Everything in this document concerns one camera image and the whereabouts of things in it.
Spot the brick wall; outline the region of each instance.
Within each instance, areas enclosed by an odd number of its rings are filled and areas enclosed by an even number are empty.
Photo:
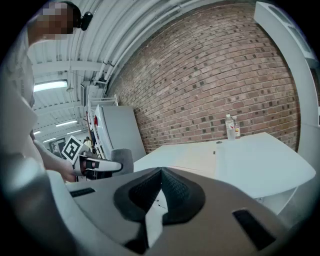
[[[162,145],[225,139],[224,118],[242,135],[267,132],[296,150],[296,87],[254,5],[220,2],[192,10],[149,38],[108,94],[134,107],[147,153]]]

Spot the white table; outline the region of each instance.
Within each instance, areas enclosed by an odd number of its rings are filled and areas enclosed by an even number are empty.
[[[263,132],[229,141],[164,145],[134,163],[134,171],[175,167],[231,184],[276,214],[316,172],[295,151]]]

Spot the black headphones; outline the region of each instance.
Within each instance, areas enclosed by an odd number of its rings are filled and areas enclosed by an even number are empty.
[[[76,17],[73,27],[82,29],[83,31],[87,30],[94,15],[90,11],[87,11],[83,16],[81,16],[79,8],[73,2],[61,1],[60,3],[65,3],[73,9],[73,17]]]
[[[90,11],[87,11],[83,16],[81,16],[81,19],[77,28],[82,29],[83,31],[87,30],[93,16],[94,15]]]

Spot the person's arm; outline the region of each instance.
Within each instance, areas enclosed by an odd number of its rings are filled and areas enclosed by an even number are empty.
[[[37,140],[33,140],[33,143],[38,149],[42,157],[44,167],[47,170],[59,172],[62,178],[68,182],[75,181],[74,168],[68,160],[62,159],[52,154]]]

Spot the gray panel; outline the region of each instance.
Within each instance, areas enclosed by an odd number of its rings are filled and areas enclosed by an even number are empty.
[[[95,192],[74,197],[85,216],[102,233],[113,241],[124,245],[136,237],[140,223],[124,219],[114,205],[114,193],[117,188],[151,172],[153,169],[130,173],[118,177],[92,180],[90,182],[69,183],[69,191],[92,188]]]
[[[130,149],[133,161],[146,155],[131,106],[101,106],[113,149]]]

